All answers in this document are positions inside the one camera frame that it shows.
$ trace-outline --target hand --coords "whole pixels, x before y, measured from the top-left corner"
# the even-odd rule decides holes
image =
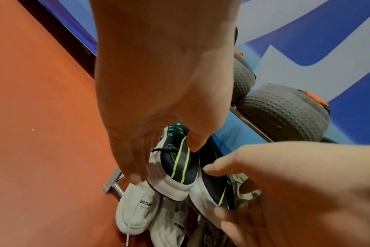
[[[96,92],[114,158],[146,179],[164,127],[182,121],[195,152],[227,117],[240,0],[91,0],[98,31]]]
[[[243,146],[205,166],[244,173],[238,210],[217,208],[239,247],[370,247],[370,146],[280,142]]]

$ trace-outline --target yellow stripe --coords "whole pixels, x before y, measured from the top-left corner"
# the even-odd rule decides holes
[[[186,168],[188,167],[188,161],[189,161],[189,156],[190,156],[189,154],[190,154],[190,149],[188,148],[188,154],[186,155],[185,167],[184,167],[184,171],[182,172],[182,180],[181,180],[182,184],[185,181],[185,172],[186,172]]]
[[[223,197],[224,197],[224,193],[226,192],[226,188],[227,188],[227,185],[226,185],[226,187],[224,188],[224,191],[223,191],[222,197],[220,198],[220,201],[219,201],[218,207],[220,207],[220,205],[221,205],[221,204],[222,204],[222,202],[223,202]]]
[[[176,174],[177,164],[178,164],[178,161],[179,161],[180,156],[181,156],[182,145],[184,144],[185,139],[186,139],[186,136],[181,141],[180,150],[178,151],[176,161],[174,162],[173,174],[171,175],[171,178],[174,178],[174,175]]]

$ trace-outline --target orange floor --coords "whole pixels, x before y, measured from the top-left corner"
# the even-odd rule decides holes
[[[122,246],[93,79],[17,0],[0,1],[0,247]],[[149,234],[131,246],[151,246]]]

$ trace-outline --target orange accent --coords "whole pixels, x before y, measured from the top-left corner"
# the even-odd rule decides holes
[[[320,97],[316,96],[315,94],[313,93],[310,93],[308,91],[305,91],[306,95],[310,98],[312,98],[313,100],[315,100],[316,102],[320,103],[321,105],[323,105],[324,107],[328,107],[329,104],[326,103],[324,100],[322,100]]]
[[[243,52],[240,52],[237,49],[234,49],[234,51],[243,57]]]

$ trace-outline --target blue and white wall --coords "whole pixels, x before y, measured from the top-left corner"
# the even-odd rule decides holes
[[[97,40],[88,0],[40,1],[60,3],[71,25]],[[370,0],[243,0],[237,26],[254,89],[273,83],[315,93],[330,104],[327,137],[370,144]],[[215,137],[224,153],[264,142],[231,113]]]

